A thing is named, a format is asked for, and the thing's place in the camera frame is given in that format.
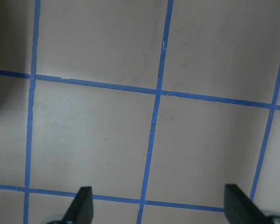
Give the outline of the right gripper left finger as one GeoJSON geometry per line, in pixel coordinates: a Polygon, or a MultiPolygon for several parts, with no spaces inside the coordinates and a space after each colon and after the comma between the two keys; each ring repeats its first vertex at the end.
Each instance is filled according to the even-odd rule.
{"type": "Polygon", "coordinates": [[[92,187],[81,187],[61,219],[62,224],[91,224],[94,215],[92,187]]]}

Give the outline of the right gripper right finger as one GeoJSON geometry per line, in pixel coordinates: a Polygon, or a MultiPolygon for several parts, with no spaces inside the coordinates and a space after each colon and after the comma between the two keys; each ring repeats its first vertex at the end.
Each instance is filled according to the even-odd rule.
{"type": "Polygon", "coordinates": [[[224,186],[224,214],[230,224],[273,224],[236,184],[224,186]]]}

